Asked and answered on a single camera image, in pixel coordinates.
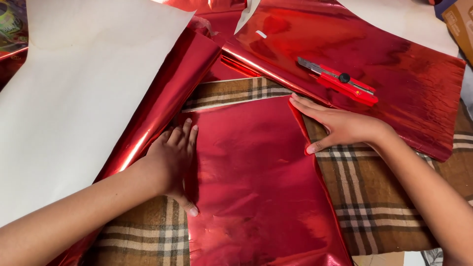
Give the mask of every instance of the box cutter slider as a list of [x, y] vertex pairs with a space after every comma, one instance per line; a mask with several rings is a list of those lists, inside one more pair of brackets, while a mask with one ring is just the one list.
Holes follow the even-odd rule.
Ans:
[[373, 106], [378, 102], [378, 98], [374, 96], [376, 91], [374, 88], [350, 78], [350, 75], [347, 73], [340, 73], [324, 65], [318, 65], [300, 57], [298, 57], [298, 63], [317, 73], [319, 75], [317, 82], [326, 87], [333, 88], [353, 100], [368, 106]]

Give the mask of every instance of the brown plaid blanket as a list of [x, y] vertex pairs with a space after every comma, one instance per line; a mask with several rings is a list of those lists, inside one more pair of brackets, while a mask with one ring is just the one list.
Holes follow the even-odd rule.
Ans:
[[[290, 93], [265, 78], [202, 84], [183, 109]], [[308, 117], [305, 122], [312, 142], [326, 136], [317, 122]], [[473, 203], [473, 123], [462, 103], [453, 156], [438, 163], [419, 155]], [[316, 156], [353, 256], [437, 247], [388, 166], [370, 147], [338, 145]], [[104, 227], [84, 265], [189, 265], [185, 212], [165, 197], [128, 211]]]

